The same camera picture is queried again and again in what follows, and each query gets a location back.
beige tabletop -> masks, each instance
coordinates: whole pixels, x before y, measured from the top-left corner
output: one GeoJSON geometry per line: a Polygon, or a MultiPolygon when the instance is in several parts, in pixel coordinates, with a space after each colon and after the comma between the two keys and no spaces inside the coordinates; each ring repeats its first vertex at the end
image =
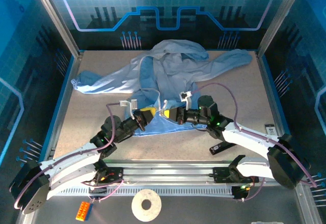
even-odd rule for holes
{"type": "MultiPolygon", "coordinates": [[[[89,70],[100,75],[107,75],[129,64],[130,59],[142,51],[85,51],[79,72],[89,70]]],[[[224,51],[209,51],[214,59],[224,51]]],[[[239,107],[237,122],[245,127],[264,132],[265,124],[273,124],[266,91],[260,75],[258,63],[253,51],[249,65],[232,69],[205,82],[220,82],[234,93],[239,107]]],[[[202,95],[211,95],[221,114],[233,118],[235,107],[228,92],[217,86],[208,86],[202,95]]],[[[107,103],[118,102],[130,97],[130,94],[82,94],[73,91],[63,127],[57,144],[55,157],[67,154],[87,143],[108,117],[107,103]]],[[[124,117],[124,109],[112,106],[113,114],[124,117]]],[[[240,146],[232,147],[218,155],[212,156],[209,148],[218,143],[207,132],[196,130],[176,132],[164,135],[132,137],[120,144],[110,156],[111,159],[155,159],[155,160],[233,160],[244,154],[258,157],[252,151],[240,146]]]]}

wrinkled fabric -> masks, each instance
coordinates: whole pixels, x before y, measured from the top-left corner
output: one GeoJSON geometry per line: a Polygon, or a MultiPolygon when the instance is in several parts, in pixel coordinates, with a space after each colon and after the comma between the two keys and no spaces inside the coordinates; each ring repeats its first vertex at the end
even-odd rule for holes
{"type": "MultiPolygon", "coordinates": [[[[195,82],[210,80],[232,68],[249,64],[252,57],[246,50],[235,49],[208,61],[207,51],[198,43],[188,40],[164,40],[147,53],[130,61],[124,68],[99,76],[83,71],[71,81],[74,89],[86,93],[133,93],[130,99],[138,100],[138,108],[161,109],[184,106],[179,93],[197,89],[195,82]]],[[[193,94],[192,108],[198,108],[200,93],[193,94]]],[[[136,136],[155,135],[191,130],[190,123],[177,125],[156,113],[146,126],[146,131],[135,132],[136,136]]]]}

white disc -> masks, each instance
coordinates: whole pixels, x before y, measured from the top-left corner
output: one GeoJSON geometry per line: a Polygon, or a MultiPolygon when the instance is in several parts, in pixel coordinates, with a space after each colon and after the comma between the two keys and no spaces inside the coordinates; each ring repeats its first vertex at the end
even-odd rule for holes
{"type": "Polygon", "coordinates": [[[159,195],[151,189],[140,190],[132,199],[131,209],[135,217],[140,221],[154,220],[160,213],[162,208],[162,202],[159,195]],[[149,200],[151,207],[148,210],[144,210],[142,202],[149,200]]]}

orange connector block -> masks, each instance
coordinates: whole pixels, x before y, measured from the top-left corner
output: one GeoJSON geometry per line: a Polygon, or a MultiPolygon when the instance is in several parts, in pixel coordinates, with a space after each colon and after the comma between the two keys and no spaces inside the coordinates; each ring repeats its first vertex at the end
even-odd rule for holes
{"type": "Polygon", "coordinates": [[[80,220],[80,221],[85,221],[86,217],[87,217],[87,213],[90,209],[91,204],[88,202],[82,202],[80,204],[77,216],[76,216],[76,220],[80,220]]]}

glass panel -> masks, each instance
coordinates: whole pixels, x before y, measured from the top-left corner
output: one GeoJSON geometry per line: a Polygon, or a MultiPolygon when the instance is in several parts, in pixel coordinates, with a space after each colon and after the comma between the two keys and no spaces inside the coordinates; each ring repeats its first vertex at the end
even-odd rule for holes
{"type": "MultiPolygon", "coordinates": [[[[290,132],[304,146],[311,173],[321,172],[322,178],[326,176],[325,9],[326,0],[296,0],[265,54],[290,132]]],[[[326,219],[326,208],[318,209],[326,219]]]]}
{"type": "Polygon", "coordinates": [[[0,0],[0,12],[0,213],[15,223],[7,189],[25,160],[38,159],[71,54],[39,0],[0,0]],[[31,138],[40,146],[23,143],[31,138]]]}
{"type": "Polygon", "coordinates": [[[257,49],[281,1],[54,0],[80,49],[150,49],[164,39],[257,49]]]}

